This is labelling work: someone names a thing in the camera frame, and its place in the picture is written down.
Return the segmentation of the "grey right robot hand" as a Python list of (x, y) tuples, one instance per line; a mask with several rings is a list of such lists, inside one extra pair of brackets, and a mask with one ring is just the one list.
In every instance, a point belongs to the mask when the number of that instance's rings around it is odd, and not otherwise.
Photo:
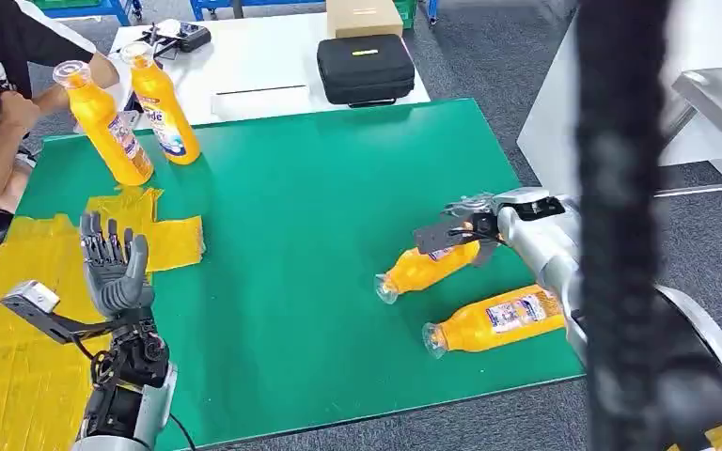
[(458, 238), (463, 244), (479, 243), (478, 253), (471, 262), (475, 267), (484, 266), (494, 250), (505, 244), (497, 226), (494, 195), (491, 193), (463, 196), (446, 204), (442, 213), (457, 219), (457, 224), (447, 232), (449, 237)]

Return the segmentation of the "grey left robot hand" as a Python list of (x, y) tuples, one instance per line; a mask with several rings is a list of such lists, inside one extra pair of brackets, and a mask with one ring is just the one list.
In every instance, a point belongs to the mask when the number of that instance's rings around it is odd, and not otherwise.
[(154, 301), (154, 290), (146, 275), (147, 238), (130, 228), (119, 237), (117, 229), (117, 221), (110, 219), (103, 231), (96, 211), (86, 211), (80, 217), (87, 289), (96, 310), (107, 319), (125, 310), (150, 307)]

